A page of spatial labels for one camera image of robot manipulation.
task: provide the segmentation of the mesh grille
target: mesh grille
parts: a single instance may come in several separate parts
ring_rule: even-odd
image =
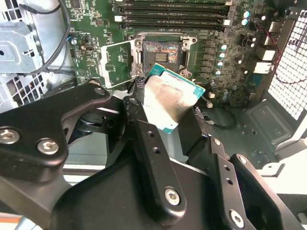
[[[18,7],[17,0],[0,0],[0,5],[3,5],[3,7],[6,6],[7,10],[4,8],[2,12],[2,18],[5,21],[9,22],[19,22],[22,21],[22,16]]]
[[[281,81],[307,78],[307,11],[302,10],[276,70]],[[307,109],[307,81],[284,84],[273,78],[269,93],[295,119]]]
[[[10,93],[18,106],[29,104],[41,98],[44,94],[44,81],[41,74],[32,76],[33,80],[29,84],[22,81],[21,76],[14,77],[7,83],[10,86]]]

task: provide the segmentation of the red wire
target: red wire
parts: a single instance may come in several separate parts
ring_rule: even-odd
[[[287,81],[283,81],[283,80],[279,79],[279,77],[276,74],[276,71],[277,71],[277,67],[278,67],[279,62],[282,59],[283,54],[282,54],[280,48],[278,47],[277,42],[272,38],[272,35],[270,34],[270,32],[264,30],[259,25],[257,25],[257,29],[259,29],[260,31],[263,31],[270,38],[270,40],[273,42],[275,48],[277,49],[277,52],[278,52],[277,59],[276,59],[275,63],[273,63],[274,64],[273,71],[275,73],[274,75],[275,75],[277,81],[279,81],[280,83],[289,84],[289,85],[298,84],[298,83],[306,81],[307,78],[306,79],[302,79],[302,80],[298,80],[298,81],[294,81],[294,82],[287,82]]]

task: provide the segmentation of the robotic arm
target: robotic arm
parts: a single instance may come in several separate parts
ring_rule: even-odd
[[[86,130],[107,134],[106,169],[71,187],[62,174],[68,144]],[[185,165],[169,159],[139,100],[95,84],[8,111],[0,115],[0,200],[49,230],[303,229],[192,109],[178,130]]]

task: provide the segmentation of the green circuit board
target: green circuit board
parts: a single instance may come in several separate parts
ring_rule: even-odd
[[[242,20],[265,26],[268,21],[259,15],[268,17],[273,8],[264,0],[66,0],[66,7],[79,84],[98,79],[107,88],[123,89],[125,82],[138,75],[136,69],[144,77],[156,62],[210,88],[216,95],[215,106],[228,101],[232,107],[245,107],[261,82],[261,76],[252,71],[245,74],[243,69],[263,43],[263,34]],[[255,46],[240,45],[242,35],[255,37]],[[132,46],[141,36],[141,64],[133,68]],[[187,37],[190,44],[185,50]],[[125,41],[133,42],[117,45]]]

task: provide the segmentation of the screw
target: screw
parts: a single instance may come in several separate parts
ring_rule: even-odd
[[[239,228],[243,228],[244,227],[244,221],[242,219],[242,217],[234,210],[230,210],[229,211],[229,215],[231,220],[239,227]]]
[[[280,135],[280,133],[281,133],[280,129],[277,128],[277,129],[274,130],[274,134],[275,135],[278,136],[278,135]]]
[[[101,96],[105,95],[105,91],[101,88],[95,88],[95,92]]]
[[[214,142],[217,144],[217,145],[221,145],[221,142],[218,140],[218,139],[213,139],[214,140]]]
[[[76,39],[72,39],[72,40],[71,40],[71,44],[72,44],[72,45],[76,45],[76,44],[77,44],[77,40],[76,40]]]
[[[1,144],[14,144],[20,139],[20,135],[17,131],[8,128],[0,129],[0,143]]]
[[[242,161],[243,164],[246,164],[246,163],[247,163],[247,161],[246,161],[246,159],[245,159],[244,157],[239,156],[239,159]]]
[[[179,194],[172,188],[167,188],[165,190],[165,198],[171,205],[178,205],[180,202]]]
[[[52,155],[55,154],[59,150],[59,146],[56,142],[51,139],[41,140],[37,144],[37,149],[44,154]]]

